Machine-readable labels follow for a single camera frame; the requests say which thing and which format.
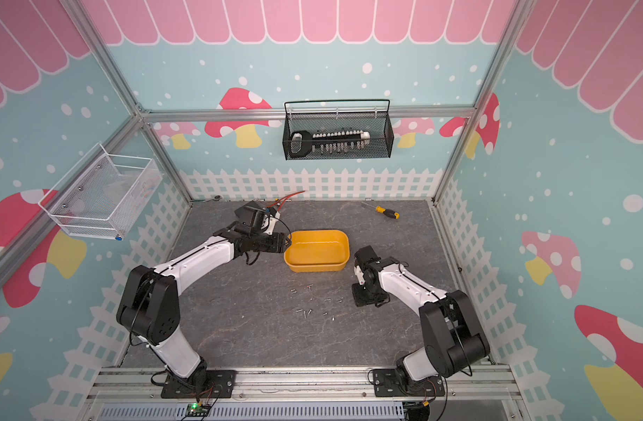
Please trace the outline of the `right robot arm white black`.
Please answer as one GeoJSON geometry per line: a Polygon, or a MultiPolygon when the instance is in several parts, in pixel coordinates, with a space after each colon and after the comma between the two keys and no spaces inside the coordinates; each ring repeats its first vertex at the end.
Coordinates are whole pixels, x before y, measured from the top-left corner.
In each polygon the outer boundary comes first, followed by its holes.
{"type": "Polygon", "coordinates": [[[396,387],[407,394],[461,373],[473,376],[472,365],[486,358],[491,347],[472,300],[457,289],[438,289],[411,273],[393,257],[381,258],[372,247],[355,253],[351,286],[355,305],[377,308],[397,298],[417,314],[423,346],[398,359],[396,387]]]}

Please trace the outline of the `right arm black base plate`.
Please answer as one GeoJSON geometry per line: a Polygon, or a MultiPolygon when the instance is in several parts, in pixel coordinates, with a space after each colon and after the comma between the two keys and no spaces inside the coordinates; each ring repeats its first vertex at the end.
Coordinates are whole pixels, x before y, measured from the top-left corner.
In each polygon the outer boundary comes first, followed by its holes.
{"type": "Polygon", "coordinates": [[[372,368],[367,380],[376,397],[422,397],[426,400],[444,396],[444,382],[435,375],[414,381],[401,368],[372,368]]]}

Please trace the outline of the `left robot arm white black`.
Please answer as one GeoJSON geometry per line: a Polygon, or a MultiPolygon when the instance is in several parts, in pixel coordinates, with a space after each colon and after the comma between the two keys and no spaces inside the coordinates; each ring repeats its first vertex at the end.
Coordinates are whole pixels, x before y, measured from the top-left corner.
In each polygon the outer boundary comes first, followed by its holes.
{"type": "Polygon", "coordinates": [[[181,330],[180,296],[238,257],[284,253],[291,239],[291,233],[276,233],[272,227],[241,232],[230,226],[168,262],[139,265],[128,274],[116,322],[154,352],[172,379],[199,397],[209,387],[207,363],[181,330]]]}

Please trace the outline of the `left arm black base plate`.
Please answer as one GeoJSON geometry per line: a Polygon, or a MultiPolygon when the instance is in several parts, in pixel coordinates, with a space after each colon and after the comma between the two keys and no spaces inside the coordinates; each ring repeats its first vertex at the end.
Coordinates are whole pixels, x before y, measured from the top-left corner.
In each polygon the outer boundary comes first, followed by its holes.
{"type": "Polygon", "coordinates": [[[187,379],[167,371],[167,378],[162,383],[160,397],[163,399],[211,399],[231,398],[236,385],[236,370],[202,369],[187,379]]]}

